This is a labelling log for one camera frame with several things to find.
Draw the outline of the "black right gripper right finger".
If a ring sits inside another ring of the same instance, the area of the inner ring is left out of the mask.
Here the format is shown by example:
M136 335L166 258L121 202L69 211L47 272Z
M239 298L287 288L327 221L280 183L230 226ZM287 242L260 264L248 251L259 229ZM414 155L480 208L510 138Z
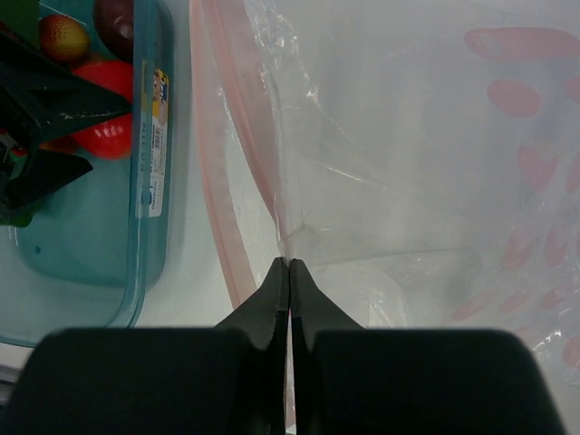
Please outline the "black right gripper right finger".
M301 434L561 434L539 368L491 329L365 329L289 266Z

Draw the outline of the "clear pink zip top bag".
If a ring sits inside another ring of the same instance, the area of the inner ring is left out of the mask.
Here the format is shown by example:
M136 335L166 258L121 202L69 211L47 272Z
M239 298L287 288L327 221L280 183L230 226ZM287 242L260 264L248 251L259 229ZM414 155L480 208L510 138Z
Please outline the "clear pink zip top bag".
M356 322L493 327L579 384L576 1L193 1L228 295L303 260Z

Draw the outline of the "red strawberry bunch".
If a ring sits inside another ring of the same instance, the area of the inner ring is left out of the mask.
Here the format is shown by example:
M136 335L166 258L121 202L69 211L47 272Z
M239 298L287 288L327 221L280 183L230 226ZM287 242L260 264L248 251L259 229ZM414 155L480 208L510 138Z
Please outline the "red strawberry bunch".
M38 24L40 48L35 48L6 21L1 22L1 34L23 44L44 59L67 67L79 62L91 48L91 38L84 27L72 18L62 14L50 14ZM32 89L30 93L46 110L63 110L72 117L83 110L82 100L86 98L86 89Z

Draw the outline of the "red yellow fake apple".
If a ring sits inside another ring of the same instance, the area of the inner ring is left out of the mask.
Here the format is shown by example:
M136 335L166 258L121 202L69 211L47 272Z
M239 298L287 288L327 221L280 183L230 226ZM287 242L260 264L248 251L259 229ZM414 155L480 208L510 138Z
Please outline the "red yellow fake apple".
M131 154L133 67L124 61L87 63L73 74L101 89L91 94L94 125L76 131L78 145L100 159L120 160Z

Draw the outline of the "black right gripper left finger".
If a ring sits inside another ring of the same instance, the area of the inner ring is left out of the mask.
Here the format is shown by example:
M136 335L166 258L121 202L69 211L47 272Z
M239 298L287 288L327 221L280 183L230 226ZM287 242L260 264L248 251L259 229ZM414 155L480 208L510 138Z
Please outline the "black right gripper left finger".
M211 328L68 329L35 348L13 434L282 434L289 270Z

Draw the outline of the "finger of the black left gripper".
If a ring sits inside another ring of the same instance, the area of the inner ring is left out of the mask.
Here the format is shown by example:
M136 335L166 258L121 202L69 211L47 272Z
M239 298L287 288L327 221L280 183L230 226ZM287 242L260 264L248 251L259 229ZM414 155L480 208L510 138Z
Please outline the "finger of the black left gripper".
M18 218L43 200L93 170L85 158L36 151L1 162L1 219Z
M128 114L130 103L1 34L1 125L16 139L54 139Z

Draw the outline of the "dark purple fake plum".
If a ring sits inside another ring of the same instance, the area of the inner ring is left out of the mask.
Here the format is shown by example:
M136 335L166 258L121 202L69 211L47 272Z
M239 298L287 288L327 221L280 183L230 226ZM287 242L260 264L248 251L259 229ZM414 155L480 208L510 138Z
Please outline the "dark purple fake plum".
M102 43L126 63L133 61L133 4L132 0L96 0L92 12Z

